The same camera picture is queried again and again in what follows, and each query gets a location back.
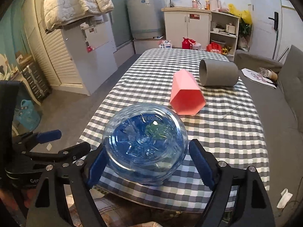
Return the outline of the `paper cup on sofa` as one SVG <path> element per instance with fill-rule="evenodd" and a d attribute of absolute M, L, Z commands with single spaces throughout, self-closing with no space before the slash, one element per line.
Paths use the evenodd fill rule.
<path fill-rule="evenodd" d="M 277 81 L 278 79 L 278 75 L 273 72 L 272 70 L 269 69 L 265 69 L 265 68 L 259 68 L 259 73 L 263 76 L 266 77 L 272 81 Z"/>

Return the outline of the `white quilted jacket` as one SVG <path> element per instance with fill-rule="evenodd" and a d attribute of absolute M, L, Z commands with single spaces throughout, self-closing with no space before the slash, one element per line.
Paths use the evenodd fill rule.
<path fill-rule="evenodd" d="M 44 22 L 48 31 L 114 10 L 111 0 L 44 0 L 43 5 Z"/>

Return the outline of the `white open shelf unit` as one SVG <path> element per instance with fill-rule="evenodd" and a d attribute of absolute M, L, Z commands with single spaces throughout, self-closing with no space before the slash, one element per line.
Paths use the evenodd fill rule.
<path fill-rule="evenodd" d="M 239 38 L 240 17 L 218 11 L 211 12 L 210 43 L 217 43 L 233 61 Z"/>

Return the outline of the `yellow plastic bag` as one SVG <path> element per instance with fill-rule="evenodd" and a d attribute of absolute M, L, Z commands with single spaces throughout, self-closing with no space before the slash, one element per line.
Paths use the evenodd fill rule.
<path fill-rule="evenodd" d="M 229 13 L 240 17 L 246 24 L 252 25 L 252 16 L 249 10 L 238 10 L 234 4 L 228 4 Z"/>

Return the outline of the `grey cylindrical cup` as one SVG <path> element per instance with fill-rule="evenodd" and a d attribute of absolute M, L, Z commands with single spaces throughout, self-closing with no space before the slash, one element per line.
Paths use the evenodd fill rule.
<path fill-rule="evenodd" d="M 238 67 L 230 61 L 202 59 L 199 80 L 206 87 L 233 87 L 238 82 Z"/>

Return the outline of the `grey washing machine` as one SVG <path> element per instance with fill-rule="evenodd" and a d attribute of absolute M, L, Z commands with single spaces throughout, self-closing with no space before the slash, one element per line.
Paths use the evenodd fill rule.
<path fill-rule="evenodd" d="M 163 36 L 163 0 L 127 0 L 126 3 L 130 30 L 135 40 Z"/>

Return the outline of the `red thermos jug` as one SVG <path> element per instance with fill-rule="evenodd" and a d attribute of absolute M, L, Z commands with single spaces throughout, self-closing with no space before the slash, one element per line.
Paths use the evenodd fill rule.
<path fill-rule="evenodd" d="M 182 46 L 182 49 L 192 50 L 192 48 L 193 48 L 193 44 L 190 42 L 190 39 L 187 37 L 183 37 L 181 46 Z"/>

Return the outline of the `white pink package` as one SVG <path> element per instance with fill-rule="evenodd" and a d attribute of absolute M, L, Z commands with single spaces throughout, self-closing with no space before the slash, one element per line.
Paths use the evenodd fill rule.
<path fill-rule="evenodd" d="M 159 42 L 159 48 L 160 49 L 171 49 L 173 46 L 172 46 L 172 43 L 170 40 L 161 40 Z"/>

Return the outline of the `blue cut bottle cup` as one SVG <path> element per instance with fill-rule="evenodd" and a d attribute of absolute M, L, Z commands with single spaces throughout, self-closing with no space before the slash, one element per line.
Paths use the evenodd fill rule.
<path fill-rule="evenodd" d="M 120 177 L 158 186 L 183 162 L 188 135 L 180 117 L 168 107 L 135 103 L 111 117 L 102 144 L 108 166 Z"/>

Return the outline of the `pink kettle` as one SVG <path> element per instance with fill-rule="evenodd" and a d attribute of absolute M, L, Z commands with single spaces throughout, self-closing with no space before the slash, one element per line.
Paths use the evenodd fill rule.
<path fill-rule="evenodd" d="M 221 10 L 221 1 L 220 0 L 209 0 L 209 7 L 211 11 L 220 11 Z"/>

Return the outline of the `magazine on sofa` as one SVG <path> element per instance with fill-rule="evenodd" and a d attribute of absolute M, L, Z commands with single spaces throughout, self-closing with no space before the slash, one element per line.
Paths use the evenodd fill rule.
<path fill-rule="evenodd" d="M 243 68 L 242 73 L 245 77 L 247 77 L 248 79 L 250 79 L 253 82 L 256 82 L 258 84 L 262 84 L 264 86 L 268 86 L 271 88 L 276 89 L 277 86 L 276 84 L 274 84 L 274 82 L 264 76 L 262 76 L 260 73 L 257 73 L 253 70 L 247 69 L 247 68 Z"/>

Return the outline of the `white two-door cabinet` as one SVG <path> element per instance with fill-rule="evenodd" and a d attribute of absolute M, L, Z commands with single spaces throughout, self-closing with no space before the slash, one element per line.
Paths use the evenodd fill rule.
<path fill-rule="evenodd" d="M 163 8 L 165 37 L 174 48 L 181 48 L 185 37 L 199 43 L 202 49 L 209 44 L 211 12 L 191 7 Z"/>

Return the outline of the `white door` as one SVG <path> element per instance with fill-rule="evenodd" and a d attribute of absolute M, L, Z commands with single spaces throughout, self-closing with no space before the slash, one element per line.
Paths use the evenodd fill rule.
<path fill-rule="evenodd" d="M 275 59 L 281 30 L 281 0 L 251 0 L 252 34 L 250 53 Z M 274 30 L 274 12 L 279 13 L 278 31 Z"/>

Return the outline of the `grey white checkered tablecloth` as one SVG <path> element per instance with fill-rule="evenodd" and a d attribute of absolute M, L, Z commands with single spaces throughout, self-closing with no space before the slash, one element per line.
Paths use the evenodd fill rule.
<path fill-rule="evenodd" d="M 145 51 L 120 78 L 88 122 L 80 141 L 96 148 L 105 125 L 115 112 L 135 103 L 169 106 L 173 75 L 187 70 L 199 77 L 202 59 L 227 61 L 214 53 L 182 49 Z M 206 106 L 196 115 L 181 117 L 188 138 L 197 139 L 217 160 L 234 168 L 254 166 L 270 188 L 269 157 L 265 136 L 252 98 L 242 80 L 230 88 L 202 88 Z M 106 168 L 97 187 L 148 207 L 200 213 L 211 196 L 193 161 L 187 155 L 179 168 L 161 186 L 143 186 Z"/>

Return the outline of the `grey sofa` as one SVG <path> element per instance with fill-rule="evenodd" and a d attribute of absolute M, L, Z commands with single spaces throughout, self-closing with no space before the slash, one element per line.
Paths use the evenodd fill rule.
<path fill-rule="evenodd" d="M 237 50 L 234 63 L 240 70 L 266 68 L 278 75 L 275 89 L 240 77 L 263 126 L 276 226 L 302 226 L 302 51 L 291 46 L 280 63 Z"/>

